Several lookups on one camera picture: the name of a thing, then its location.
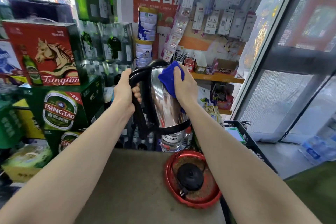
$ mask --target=gray tabletop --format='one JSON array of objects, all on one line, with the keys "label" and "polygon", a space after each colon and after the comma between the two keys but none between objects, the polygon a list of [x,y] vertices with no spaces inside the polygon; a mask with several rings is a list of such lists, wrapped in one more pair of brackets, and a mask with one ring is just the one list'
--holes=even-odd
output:
[{"label": "gray tabletop", "polygon": [[75,223],[225,223],[219,202],[193,209],[173,198],[163,180],[170,155],[114,149]]}]

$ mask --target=wooden shelf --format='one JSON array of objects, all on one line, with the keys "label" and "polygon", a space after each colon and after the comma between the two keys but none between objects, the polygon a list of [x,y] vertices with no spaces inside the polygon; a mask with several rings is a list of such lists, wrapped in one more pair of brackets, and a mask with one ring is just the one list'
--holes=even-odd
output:
[{"label": "wooden shelf", "polygon": [[222,110],[222,109],[219,109],[219,113],[220,113],[220,114],[231,115],[232,111],[231,111],[231,110]]},{"label": "wooden shelf", "polygon": [[214,75],[191,73],[191,75],[194,79],[216,81],[216,82],[244,83],[245,81],[244,78],[234,77],[233,75],[223,73],[215,73]]}]

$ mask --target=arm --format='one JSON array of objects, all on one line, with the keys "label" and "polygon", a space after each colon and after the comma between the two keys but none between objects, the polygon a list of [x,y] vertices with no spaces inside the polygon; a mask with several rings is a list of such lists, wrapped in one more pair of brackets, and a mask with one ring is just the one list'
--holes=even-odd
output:
[{"label": "arm", "polygon": [[320,221],[264,162],[225,131],[197,103],[188,70],[174,70],[176,97],[189,116],[208,166],[238,224]]},{"label": "arm", "polygon": [[[107,159],[135,110],[121,75],[112,105],[61,154],[54,158],[0,210],[2,224],[73,223],[95,188]],[[134,95],[141,101],[139,87]]]}]

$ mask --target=electric kettle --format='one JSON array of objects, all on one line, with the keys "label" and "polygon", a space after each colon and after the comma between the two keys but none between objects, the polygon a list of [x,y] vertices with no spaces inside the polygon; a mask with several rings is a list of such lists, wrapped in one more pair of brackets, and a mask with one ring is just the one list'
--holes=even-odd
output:
[{"label": "electric kettle", "polygon": [[152,61],[148,66],[139,68],[129,76],[131,88],[141,83],[142,101],[147,113],[147,125],[142,108],[133,96],[135,106],[134,119],[139,129],[139,137],[145,139],[150,132],[170,135],[180,132],[191,125],[188,116],[176,98],[170,95],[158,75],[169,66],[164,60]]}]

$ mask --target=black plastic crate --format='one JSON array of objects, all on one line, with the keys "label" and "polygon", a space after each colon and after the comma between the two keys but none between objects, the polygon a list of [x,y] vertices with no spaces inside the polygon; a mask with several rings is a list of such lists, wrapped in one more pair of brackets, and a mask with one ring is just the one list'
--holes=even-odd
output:
[{"label": "black plastic crate", "polygon": [[225,120],[224,125],[226,127],[236,127],[238,128],[240,134],[243,136],[245,143],[243,143],[247,148],[251,149],[262,161],[264,161],[272,170],[276,173],[276,169],[273,167],[273,165],[269,162],[269,160],[265,157],[265,155],[262,153],[262,151],[259,149],[255,141],[250,137],[250,135],[247,133],[246,129],[242,125],[240,121],[236,120]]}]

